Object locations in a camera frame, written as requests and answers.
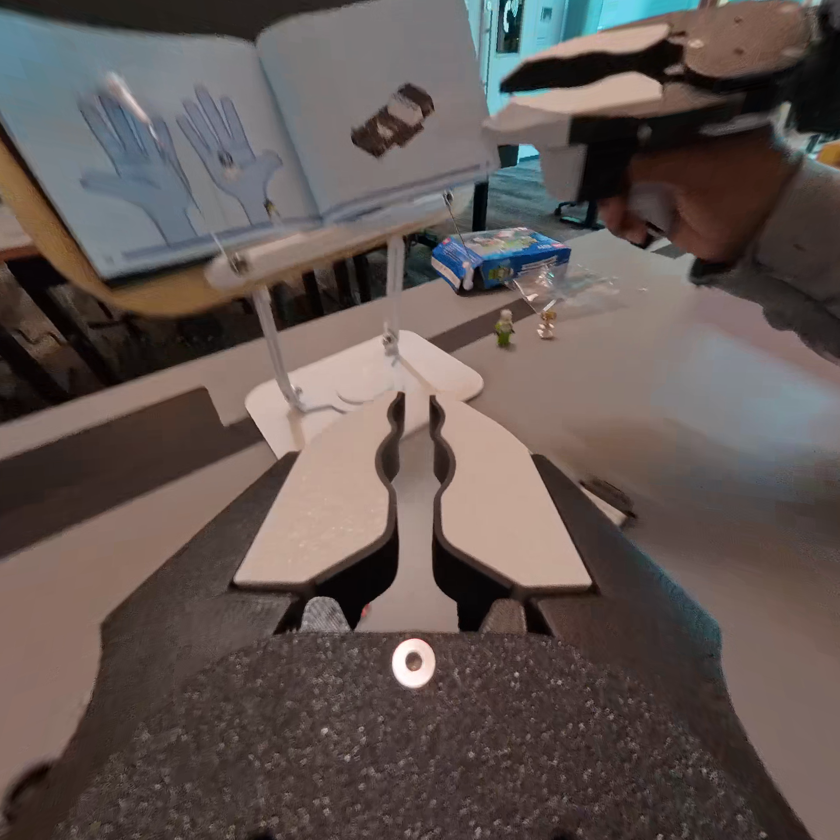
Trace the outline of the blue cardboard box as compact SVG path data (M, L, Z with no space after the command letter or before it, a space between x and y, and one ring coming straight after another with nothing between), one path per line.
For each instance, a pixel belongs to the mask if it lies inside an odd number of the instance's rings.
M431 266L458 294L504 287L520 275L559 267L565 272L571 247L527 227L453 234L435 246Z

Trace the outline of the clear plastic bag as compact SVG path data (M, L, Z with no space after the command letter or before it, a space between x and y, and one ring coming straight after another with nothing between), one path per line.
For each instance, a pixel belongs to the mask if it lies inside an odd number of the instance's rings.
M599 306L620 291L614 277L555 259L518 269L505 285L540 316L554 315L559 309Z

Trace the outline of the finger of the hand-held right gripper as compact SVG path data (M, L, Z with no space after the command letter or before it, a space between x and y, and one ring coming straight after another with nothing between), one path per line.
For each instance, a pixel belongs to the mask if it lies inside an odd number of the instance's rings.
M526 58L501 80L500 91L578 88L628 72L659 81L668 67L681 62L684 46L668 23L604 29Z
M663 85L636 72L622 73L582 87L535 95L514 95L484 121L497 145L526 144L539 153L547 192L561 201L578 201L589 140L574 140L584 120L632 118L640 108L656 107Z

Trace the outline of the instruction booklet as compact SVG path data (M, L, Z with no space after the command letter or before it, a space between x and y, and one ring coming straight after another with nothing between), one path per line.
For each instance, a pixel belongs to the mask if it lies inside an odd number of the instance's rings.
M352 220L498 168L464 2L252 40L2 10L2 128L105 281Z

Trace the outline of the person's right forearm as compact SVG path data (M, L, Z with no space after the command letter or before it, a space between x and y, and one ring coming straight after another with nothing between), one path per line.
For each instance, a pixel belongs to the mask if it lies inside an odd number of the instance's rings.
M839 364L839 172L807 155L735 262L695 259L689 280L757 305L772 329Z

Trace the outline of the orange white lego car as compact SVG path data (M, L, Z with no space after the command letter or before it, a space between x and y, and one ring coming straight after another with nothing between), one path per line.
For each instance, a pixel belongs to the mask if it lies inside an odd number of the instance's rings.
M632 499L608 481L583 479L579 488L617 527L637 518Z

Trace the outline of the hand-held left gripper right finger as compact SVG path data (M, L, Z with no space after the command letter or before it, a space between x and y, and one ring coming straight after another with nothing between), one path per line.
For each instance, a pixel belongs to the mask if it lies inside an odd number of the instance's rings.
M528 447L472 406L431 398L433 571L458 608L593 587Z

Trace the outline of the white book stand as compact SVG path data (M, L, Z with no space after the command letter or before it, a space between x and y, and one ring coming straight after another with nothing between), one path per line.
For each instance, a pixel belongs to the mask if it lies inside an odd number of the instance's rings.
M442 213L450 187L477 182L497 161L481 133L487 100L473 64L433 59L424 69L339 75L356 83L344 88L354 107L372 111L382 100L357 128L338 122L337 81L266 73L259 59L174 69L159 61L150 72L106 65L91 105L110 130L101 144L118 199L138 206L159 235L124 234L108 281L212 259L225 263L211 270L213 288L260 281L257 309L270 315L270 269L360 249L368 239L386 242L394 309L382 348L369 341L340 352L325 374L291 379L279 340L264 328L289 413L347 412L403 384L409 367L397 316L406 247L397 229Z

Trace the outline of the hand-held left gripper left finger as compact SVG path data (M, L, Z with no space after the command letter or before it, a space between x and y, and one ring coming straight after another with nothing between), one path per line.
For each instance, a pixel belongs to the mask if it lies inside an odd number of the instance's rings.
M233 584L362 612L394 582L405 393L342 415L297 454Z

